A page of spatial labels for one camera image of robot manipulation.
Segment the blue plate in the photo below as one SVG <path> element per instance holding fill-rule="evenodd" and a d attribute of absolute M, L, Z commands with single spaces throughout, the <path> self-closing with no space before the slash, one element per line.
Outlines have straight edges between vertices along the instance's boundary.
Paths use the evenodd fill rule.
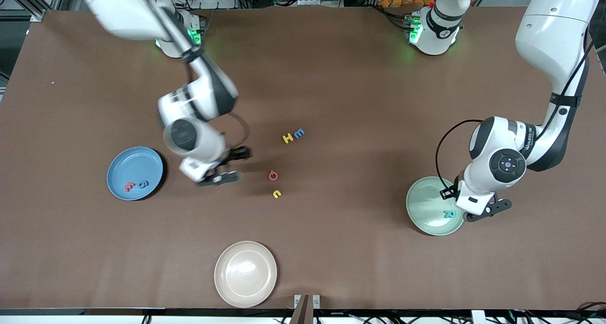
<path fill-rule="evenodd" d="M 163 179 L 162 158 L 158 152 L 144 146 L 122 151 L 107 170 L 107 187 L 115 197 L 125 201 L 145 198 Z"/>

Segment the plate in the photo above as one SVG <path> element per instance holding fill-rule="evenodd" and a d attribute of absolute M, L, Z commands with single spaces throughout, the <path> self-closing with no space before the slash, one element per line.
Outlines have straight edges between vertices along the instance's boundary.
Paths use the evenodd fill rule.
<path fill-rule="evenodd" d="M 444 180 L 447 186 L 453 184 Z M 406 195 L 406 210 L 410 219 L 422 231 L 431 235 L 448 235 L 463 225 L 463 210 L 454 198 L 442 199 L 444 185 L 439 177 L 424 177 L 413 184 Z"/>
<path fill-rule="evenodd" d="M 225 302 L 253 307 L 264 302 L 277 279 L 276 260 L 269 249 L 253 241 L 229 246 L 214 267 L 214 286 Z"/>
<path fill-rule="evenodd" d="M 164 163 L 158 152 L 136 146 L 122 151 L 107 170 L 107 187 L 125 201 L 142 199 L 164 181 Z"/>

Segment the brown table surface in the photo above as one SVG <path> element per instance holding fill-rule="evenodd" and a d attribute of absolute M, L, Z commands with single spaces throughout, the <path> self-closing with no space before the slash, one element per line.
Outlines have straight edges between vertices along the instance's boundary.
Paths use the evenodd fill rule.
<path fill-rule="evenodd" d="M 436 174 L 452 125 L 543 121 L 551 85 L 515 50 L 523 13 L 471 9 L 457 43 L 430 57 L 373 9 L 214 12 L 206 48 L 240 90 L 254 153 L 234 165 L 244 179 L 220 188 L 195 186 L 162 142 L 156 101 L 184 84 L 184 67 L 89 13 L 47 13 L 0 104 L 0 307 L 229 307 L 213 271 L 240 240 L 277 259 L 260 307 L 303 292 L 326 308 L 572 309 L 606 298 L 595 52 L 565 160 L 502 192 L 512 209 L 448 237 L 420 233 L 406 214 L 409 186 Z M 212 123 L 232 143 L 241 136 L 229 117 Z M 284 144 L 300 127 L 305 136 Z M 450 179 L 470 161 L 472 127 L 443 145 Z M 106 172 L 135 145 L 164 154 L 169 177 L 154 197 L 125 202 Z"/>

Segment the white plate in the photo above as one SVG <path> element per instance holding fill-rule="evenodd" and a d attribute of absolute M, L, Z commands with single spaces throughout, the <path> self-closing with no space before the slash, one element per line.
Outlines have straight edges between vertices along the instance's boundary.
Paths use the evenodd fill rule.
<path fill-rule="evenodd" d="M 214 286 L 229 305 L 253 307 L 264 302 L 277 279 L 276 260 L 262 244 L 242 241 L 229 246 L 214 267 Z"/>

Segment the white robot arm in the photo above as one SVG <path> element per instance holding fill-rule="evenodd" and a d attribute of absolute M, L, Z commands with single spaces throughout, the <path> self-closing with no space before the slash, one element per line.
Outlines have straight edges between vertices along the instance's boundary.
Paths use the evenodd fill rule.
<path fill-rule="evenodd" d="M 562 161 L 589 68 L 584 39 L 597 3 L 532 0 L 528 5 L 516 47 L 552 82 L 547 115 L 539 126 L 490 117 L 476 127 L 469 147 L 472 162 L 457 177 L 452 194 L 442 193 L 456 196 L 456 205 L 468 213 L 468 220 L 494 214 L 490 203 L 494 193 L 513 186 L 527 169 L 544 171 Z"/>
<path fill-rule="evenodd" d="M 425 54 L 440 55 L 455 43 L 461 19 L 472 0 L 436 0 L 435 5 L 413 13 L 420 21 L 409 32 L 409 42 Z"/>
<path fill-rule="evenodd" d="M 185 159 L 179 166 L 200 186 L 238 181 L 236 171 L 218 173 L 231 160 L 246 159 L 246 147 L 230 148 L 206 122 L 230 113 L 238 91 L 230 78 L 196 45 L 170 0 L 85 0 L 109 33 L 132 40 L 158 39 L 187 65 L 189 82 L 158 101 L 167 147 Z"/>

